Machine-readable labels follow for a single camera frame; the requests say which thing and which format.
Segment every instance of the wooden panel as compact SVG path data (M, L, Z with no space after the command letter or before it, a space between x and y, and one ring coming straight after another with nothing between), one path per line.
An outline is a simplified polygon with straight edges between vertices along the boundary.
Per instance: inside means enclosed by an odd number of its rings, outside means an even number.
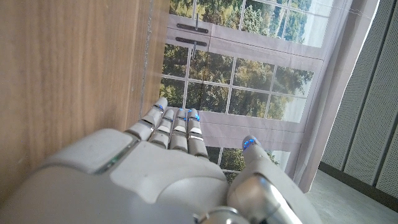
M25 17L20 1L0 1L0 202L29 171Z
M169 17L169 4L164 1L154 2L154 13L152 19L155 21ZM142 113L145 113L159 98L160 79L162 78L164 45L167 33L167 26L160 26L160 23L152 24L151 43L149 44L148 66L145 80L144 100Z
M169 2L5 0L0 6L3 201L49 155L98 129L126 129L139 118L141 98L153 104L161 62L145 70L144 59L162 60L167 16L159 15L168 13Z

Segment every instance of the blue led light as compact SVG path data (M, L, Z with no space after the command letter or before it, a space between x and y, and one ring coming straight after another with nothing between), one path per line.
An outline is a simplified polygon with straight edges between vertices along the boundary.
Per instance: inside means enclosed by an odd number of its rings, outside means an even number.
M254 139L249 139L248 141L244 142L244 146L243 146L243 150L245 150L246 148L248 148L249 146L251 146L251 144L254 142Z

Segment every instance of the gray wall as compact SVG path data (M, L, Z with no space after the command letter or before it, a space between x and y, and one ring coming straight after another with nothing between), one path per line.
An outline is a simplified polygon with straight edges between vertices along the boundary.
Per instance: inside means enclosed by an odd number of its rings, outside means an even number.
M398 198L396 9L395 0L380 1L322 162Z

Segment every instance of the robot finger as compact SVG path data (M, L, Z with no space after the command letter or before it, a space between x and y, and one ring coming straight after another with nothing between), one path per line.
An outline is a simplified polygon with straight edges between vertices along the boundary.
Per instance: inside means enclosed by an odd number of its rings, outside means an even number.
M149 142L157 144L164 149L168 148L173 116L174 116L174 111L172 110L167 110L164 113L163 118L160 121L158 127L156 128L152 136L149 138L148 140Z
M176 112L169 149L188 152L186 116L187 114L182 108Z
M160 97L148 113L136 124L126 130L126 132L137 136L141 141L148 140L155 127L158 125L166 107L167 99Z
M208 154L200 129L200 117L196 109L188 110L187 138L188 152L193 156L208 160Z

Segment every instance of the robotic hand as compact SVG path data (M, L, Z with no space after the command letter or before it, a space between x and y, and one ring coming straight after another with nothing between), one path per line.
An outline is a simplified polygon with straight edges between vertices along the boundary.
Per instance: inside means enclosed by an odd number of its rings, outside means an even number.
M124 133L102 129L48 158L2 205L1 223L321 223L253 136L228 185L195 109L160 98Z

